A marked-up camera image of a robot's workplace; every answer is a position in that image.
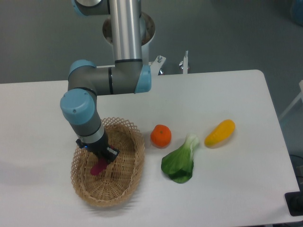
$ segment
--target white table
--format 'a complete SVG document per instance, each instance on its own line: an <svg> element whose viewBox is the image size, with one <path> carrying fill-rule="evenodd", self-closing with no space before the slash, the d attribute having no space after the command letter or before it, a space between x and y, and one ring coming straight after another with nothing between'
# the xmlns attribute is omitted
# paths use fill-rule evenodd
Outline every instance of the white table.
<svg viewBox="0 0 303 227"><path fill-rule="evenodd" d="M145 137L144 171L125 204L96 209L70 180L76 135L59 107L67 81L0 85L0 226L224 227L300 221L284 194L298 191L278 119L262 72L257 70L156 76L144 94L98 97L103 117L134 122ZM233 119L232 139L206 148L206 135ZM172 131L156 149L156 124ZM176 184L161 159L196 133L192 179Z"/></svg>

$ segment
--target yellow squash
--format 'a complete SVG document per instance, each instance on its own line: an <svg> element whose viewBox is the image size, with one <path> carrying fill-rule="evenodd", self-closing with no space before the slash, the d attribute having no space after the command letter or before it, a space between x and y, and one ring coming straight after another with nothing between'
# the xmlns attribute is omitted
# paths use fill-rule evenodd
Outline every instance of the yellow squash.
<svg viewBox="0 0 303 227"><path fill-rule="evenodd" d="M212 147L217 143L227 139L235 130L236 125L232 120L222 121L206 138L204 144Z"/></svg>

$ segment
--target silver metal tube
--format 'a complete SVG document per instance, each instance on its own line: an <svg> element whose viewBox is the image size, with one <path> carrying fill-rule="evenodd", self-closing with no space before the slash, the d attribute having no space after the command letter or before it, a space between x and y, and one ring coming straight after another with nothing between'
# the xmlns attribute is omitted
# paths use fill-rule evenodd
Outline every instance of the silver metal tube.
<svg viewBox="0 0 303 227"><path fill-rule="evenodd" d="M114 59L142 59L138 0L110 0Z"/></svg>

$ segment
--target orange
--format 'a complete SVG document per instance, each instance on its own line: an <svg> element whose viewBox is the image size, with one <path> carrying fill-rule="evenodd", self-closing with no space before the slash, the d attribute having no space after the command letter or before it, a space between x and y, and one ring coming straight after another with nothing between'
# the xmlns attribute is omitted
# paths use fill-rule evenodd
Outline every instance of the orange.
<svg viewBox="0 0 303 227"><path fill-rule="evenodd" d="M151 141L158 147L167 146L171 141L171 132L165 125L158 124L151 132Z"/></svg>

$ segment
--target black cable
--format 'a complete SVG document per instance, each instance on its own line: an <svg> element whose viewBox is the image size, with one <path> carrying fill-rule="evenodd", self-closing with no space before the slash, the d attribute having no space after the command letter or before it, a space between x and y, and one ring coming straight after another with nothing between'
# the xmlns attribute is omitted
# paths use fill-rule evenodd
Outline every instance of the black cable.
<svg viewBox="0 0 303 227"><path fill-rule="evenodd" d="M289 155L289 156L293 156L293 157L299 157L299 158L303 159L303 157L298 156L298 155Z"/></svg>

